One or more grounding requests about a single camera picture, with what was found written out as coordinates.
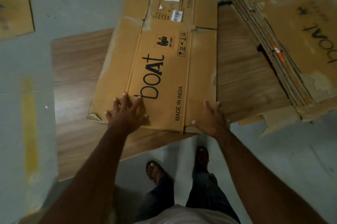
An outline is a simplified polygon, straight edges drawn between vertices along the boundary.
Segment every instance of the concrete floor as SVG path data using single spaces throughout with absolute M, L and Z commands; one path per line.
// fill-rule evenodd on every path
M 57 176 L 53 74 L 50 40 L 116 26 L 122 0 L 31 0 L 35 33 L 0 41 L 0 216 L 15 222 L 43 205 Z M 24 171 L 21 126 L 21 79 L 34 81 L 39 139 L 39 176 L 28 186 Z M 329 223 L 337 223 L 337 113 L 313 124 L 298 122 L 260 138 L 263 121 L 233 132 L 285 183 L 304 197 Z M 184 205 L 191 189 L 194 150 L 199 143 L 210 151 L 209 170 L 227 195 L 242 223 L 251 223 L 234 189 L 216 142 L 193 137 L 180 143 L 122 161 L 116 184 L 122 204 L 122 223 L 131 223 L 133 210 L 153 184 L 145 164 L 155 158 L 175 178 L 176 203 Z M 45 202 L 49 206 L 69 184 L 56 186 Z

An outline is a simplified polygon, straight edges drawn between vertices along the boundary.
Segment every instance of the wooden board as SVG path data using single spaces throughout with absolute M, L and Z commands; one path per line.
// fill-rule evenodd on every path
M 0 39 L 33 31 L 29 0 L 0 0 Z
M 51 42 L 59 180 L 75 175 L 107 129 L 86 116 L 112 33 L 107 29 Z M 128 137 L 122 159 L 190 136 L 140 128 Z
M 288 100 L 235 10 L 221 6 L 218 15 L 217 99 L 225 116 L 236 122 L 283 107 Z M 106 130 L 106 125 L 93 123 L 86 115 L 112 32 L 95 31 L 51 43 L 59 180 L 75 175 Z M 190 136 L 141 128 L 128 137 L 122 159 Z
M 218 8 L 217 99 L 232 123 L 289 106 L 256 40 L 233 6 Z

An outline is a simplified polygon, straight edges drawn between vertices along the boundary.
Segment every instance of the foot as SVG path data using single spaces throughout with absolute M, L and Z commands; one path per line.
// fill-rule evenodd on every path
M 208 152 L 205 148 L 199 147 L 196 151 L 196 160 L 194 162 L 194 167 L 202 166 L 207 169 L 209 162 Z
M 147 174 L 149 179 L 152 180 L 156 186 L 158 186 L 159 181 L 163 177 L 168 176 L 168 174 L 166 174 L 156 162 L 149 163 L 149 165 L 147 166 Z

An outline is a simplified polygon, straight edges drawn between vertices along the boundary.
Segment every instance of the yellow paint mark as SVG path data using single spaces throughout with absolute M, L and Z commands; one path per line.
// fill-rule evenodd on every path
M 26 178 L 31 181 L 39 172 L 39 153 L 37 144 L 36 108 L 33 92 L 33 81 L 22 79 L 21 117 L 22 138 L 25 146 Z

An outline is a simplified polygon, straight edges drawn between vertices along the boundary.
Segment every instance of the dark pants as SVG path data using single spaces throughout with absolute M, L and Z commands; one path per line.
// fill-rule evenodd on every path
M 164 177 L 150 191 L 139 209 L 137 222 L 153 218 L 174 205 L 173 181 Z M 240 223 L 225 194 L 218 186 L 214 174 L 198 167 L 193 174 L 193 186 L 186 207 L 203 208 L 225 213 Z

